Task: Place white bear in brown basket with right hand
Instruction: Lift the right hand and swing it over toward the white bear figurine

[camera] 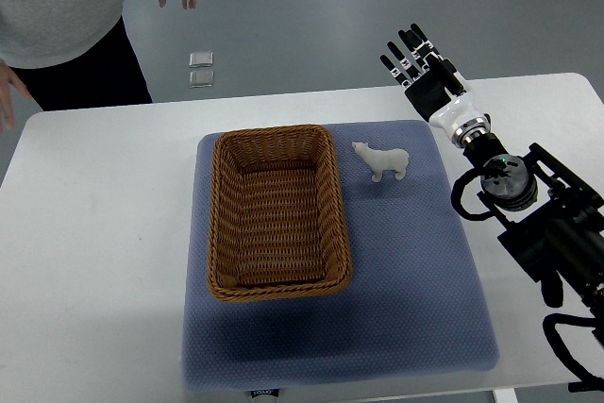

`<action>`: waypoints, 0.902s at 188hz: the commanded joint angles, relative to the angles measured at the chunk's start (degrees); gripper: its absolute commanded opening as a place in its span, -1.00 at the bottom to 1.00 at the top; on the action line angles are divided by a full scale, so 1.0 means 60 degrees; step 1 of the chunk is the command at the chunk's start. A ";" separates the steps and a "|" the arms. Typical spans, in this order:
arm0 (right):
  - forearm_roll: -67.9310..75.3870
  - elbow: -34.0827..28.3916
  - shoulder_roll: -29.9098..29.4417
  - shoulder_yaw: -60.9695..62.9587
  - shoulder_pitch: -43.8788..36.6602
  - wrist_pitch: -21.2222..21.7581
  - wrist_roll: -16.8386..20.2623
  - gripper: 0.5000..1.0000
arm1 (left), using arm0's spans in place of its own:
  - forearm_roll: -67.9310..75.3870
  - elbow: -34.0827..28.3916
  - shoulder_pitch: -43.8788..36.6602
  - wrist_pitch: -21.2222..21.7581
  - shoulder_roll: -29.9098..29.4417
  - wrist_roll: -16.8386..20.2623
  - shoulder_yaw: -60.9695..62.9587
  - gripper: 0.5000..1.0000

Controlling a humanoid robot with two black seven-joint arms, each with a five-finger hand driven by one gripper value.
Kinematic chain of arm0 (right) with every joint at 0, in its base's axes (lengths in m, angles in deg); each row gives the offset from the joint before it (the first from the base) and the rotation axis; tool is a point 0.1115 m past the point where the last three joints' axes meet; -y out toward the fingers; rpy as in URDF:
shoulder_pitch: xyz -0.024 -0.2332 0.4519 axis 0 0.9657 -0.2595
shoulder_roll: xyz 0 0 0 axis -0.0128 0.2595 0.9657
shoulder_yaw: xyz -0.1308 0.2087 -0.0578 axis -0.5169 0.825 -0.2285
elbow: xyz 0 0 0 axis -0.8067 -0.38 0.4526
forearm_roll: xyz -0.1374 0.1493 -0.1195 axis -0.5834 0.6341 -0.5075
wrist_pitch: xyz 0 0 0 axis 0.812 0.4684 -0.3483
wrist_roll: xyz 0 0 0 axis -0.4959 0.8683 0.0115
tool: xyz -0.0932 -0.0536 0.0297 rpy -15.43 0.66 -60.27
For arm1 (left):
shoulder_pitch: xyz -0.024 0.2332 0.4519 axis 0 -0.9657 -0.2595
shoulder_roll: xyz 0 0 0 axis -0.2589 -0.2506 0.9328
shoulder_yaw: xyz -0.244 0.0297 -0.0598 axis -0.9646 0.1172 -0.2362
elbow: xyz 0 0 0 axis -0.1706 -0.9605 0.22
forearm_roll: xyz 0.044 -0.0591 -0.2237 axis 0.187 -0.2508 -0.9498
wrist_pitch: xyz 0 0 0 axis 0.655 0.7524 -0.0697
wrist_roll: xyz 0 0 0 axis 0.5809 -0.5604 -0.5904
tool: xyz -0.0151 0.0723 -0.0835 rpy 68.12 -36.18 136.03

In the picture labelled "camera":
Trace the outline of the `person's right hand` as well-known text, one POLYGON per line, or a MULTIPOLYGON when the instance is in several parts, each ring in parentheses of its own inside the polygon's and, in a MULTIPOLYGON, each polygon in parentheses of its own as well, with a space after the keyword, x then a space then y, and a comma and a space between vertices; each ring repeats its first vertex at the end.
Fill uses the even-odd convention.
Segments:
POLYGON ((1 131, 4 128, 12 130, 15 128, 15 114, 11 91, 15 90, 24 98, 31 98, 32 95, 23 80, 3 60, 0 67, 1 131))

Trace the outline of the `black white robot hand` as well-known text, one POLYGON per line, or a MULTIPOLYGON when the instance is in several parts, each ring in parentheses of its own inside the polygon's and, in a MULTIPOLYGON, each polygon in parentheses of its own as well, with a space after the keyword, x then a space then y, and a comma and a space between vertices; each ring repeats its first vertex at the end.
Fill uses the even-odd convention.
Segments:
POLYGON ((412 107, 457 147, 464 148, 491 132, 488 116, 475 109, 474 92, 449 59, 444 58, 417 24, 398 31, 409 53, 392 41, 381 63, 403 89, 412 107))

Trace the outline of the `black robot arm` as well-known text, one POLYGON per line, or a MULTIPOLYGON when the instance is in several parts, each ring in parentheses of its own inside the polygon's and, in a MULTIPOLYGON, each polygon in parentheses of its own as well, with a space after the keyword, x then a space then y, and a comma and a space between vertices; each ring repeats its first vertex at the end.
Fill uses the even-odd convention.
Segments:
POLYGON ((464 219, 495 218, 501 245, 541 286, 554 310, 545 337, 577 378, 571 392, 600 391, 603 379, 571 354, 559 325, 588 327, 603 340, 603 198, 534 143, 523 156, 507 152, 493 133, 474 133, 461 143, 472 167, 454 183, 451 204, 464 219))

